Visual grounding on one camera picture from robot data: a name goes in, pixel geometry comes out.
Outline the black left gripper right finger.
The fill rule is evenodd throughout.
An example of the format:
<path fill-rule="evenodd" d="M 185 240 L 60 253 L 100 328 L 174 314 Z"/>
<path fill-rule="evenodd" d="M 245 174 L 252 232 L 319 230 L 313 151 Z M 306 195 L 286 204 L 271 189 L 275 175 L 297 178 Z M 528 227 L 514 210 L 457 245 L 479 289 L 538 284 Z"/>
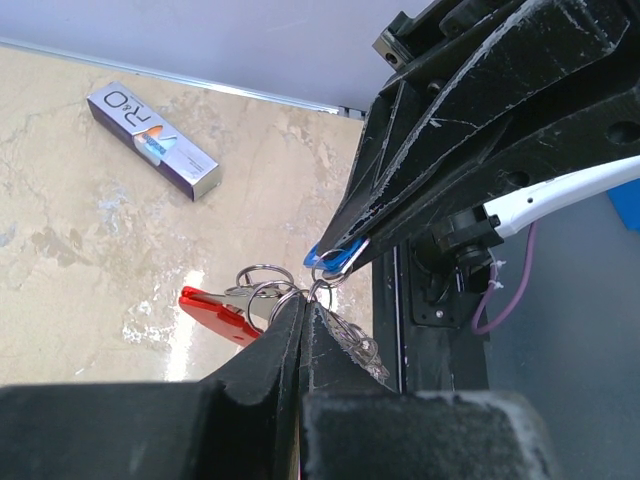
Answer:
<path fill-rule="evenodd" d="M 301 338 L 305 479 L 555 479 L 546 426 L 513 392 L 398 394 L 339 345 L 311 303 Z"/>

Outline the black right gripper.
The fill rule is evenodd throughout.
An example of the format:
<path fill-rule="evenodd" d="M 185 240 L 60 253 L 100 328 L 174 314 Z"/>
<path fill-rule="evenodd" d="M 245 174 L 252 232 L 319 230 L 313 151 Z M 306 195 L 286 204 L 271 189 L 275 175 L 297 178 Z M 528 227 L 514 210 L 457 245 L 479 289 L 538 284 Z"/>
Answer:
<path fill-rule="evenodd" d="M 318 242 L 360 268 L 514 191 L 639 153 L 626 1 L 433 1 L 373 43 L 392 67 Z"/>

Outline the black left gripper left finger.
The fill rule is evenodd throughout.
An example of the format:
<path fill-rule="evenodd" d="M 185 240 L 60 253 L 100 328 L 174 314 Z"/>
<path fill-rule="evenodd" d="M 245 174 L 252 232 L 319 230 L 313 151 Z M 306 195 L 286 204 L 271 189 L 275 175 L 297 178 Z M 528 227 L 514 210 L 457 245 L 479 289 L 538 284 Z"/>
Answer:
<path fill-rule="evenodd" d="M 295 479 L 304 302 L 195 382 L 12 385 L 5 479 Z"/>

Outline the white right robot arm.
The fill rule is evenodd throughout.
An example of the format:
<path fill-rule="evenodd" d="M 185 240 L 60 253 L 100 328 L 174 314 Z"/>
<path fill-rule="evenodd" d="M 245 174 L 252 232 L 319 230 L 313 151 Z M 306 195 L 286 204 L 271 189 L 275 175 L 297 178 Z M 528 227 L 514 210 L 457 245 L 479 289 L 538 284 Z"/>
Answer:
<path fill-rule="evenodd" d="M 356 270 L 431 233 L 505 239 L 639 176 L 635 1 L 434 1 L 374 44 L 392 67 L 305 265 Z"/>

